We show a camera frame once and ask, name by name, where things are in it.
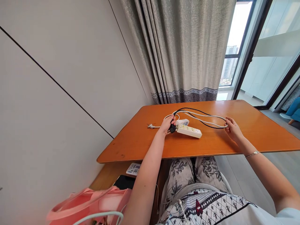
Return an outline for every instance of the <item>building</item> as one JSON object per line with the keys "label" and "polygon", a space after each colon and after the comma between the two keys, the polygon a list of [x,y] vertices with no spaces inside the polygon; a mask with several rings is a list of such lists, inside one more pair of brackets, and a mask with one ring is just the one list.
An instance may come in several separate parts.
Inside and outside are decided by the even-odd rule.
{"label": "building", "polygon": [[[227,46],[226,48],[226,55],[229,54],[237,54],[238,53],[238,47],[235,46]],[[223,69],[221,78],[222,79],[232,79],[235,71],[235,67],[237,65],[237,58],[226,58],[224,60]]]}

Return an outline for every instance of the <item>woman's left hand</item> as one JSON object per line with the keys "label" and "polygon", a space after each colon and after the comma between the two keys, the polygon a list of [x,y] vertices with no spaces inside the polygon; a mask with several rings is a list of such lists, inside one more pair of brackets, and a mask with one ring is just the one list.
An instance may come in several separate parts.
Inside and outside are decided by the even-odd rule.
{"label": "woman's left hand", "polygon": [[170,128],[171,124],[175,124],[176,123],[176,119],[174,117],[174,115],[170,115],[169,117],[165,118],[158,130],[158,132],[163,133],[164,135],[167,135],[168,129]]}

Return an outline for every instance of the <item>window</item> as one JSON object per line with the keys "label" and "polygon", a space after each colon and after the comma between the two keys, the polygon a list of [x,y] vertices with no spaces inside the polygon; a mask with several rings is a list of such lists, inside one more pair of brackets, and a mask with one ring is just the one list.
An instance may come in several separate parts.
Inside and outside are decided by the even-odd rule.
{"label": "window", "polygon": [[232,84],[236,66],[241,56],[244,38],[248,29],[247,24],[251,19],[253,8],[254,4],[252,1],[237,0],[231,22],[219,86],[231,86]]}

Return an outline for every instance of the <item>pants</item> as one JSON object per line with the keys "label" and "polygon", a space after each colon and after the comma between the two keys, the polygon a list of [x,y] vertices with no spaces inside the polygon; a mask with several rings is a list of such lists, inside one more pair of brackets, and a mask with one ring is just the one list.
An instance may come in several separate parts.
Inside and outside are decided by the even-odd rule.
{"label": "pants", "polygon": [[214,157],[173,159],[164,201],[165,209],[181,189],[194,183],[210,184],[228,192]]}

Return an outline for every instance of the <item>phone screen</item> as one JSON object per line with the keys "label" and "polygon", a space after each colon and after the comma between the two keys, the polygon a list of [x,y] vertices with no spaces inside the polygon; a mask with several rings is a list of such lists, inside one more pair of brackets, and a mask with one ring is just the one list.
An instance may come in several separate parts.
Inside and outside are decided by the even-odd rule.
{"label": "phone screen", "polygon": [[113,184],[114,186],[117,186],[119,189],[124,190],[127,188],[132,189],[135,182],[135,178],[128,177],[125,175],[120,175],[116,182]]}

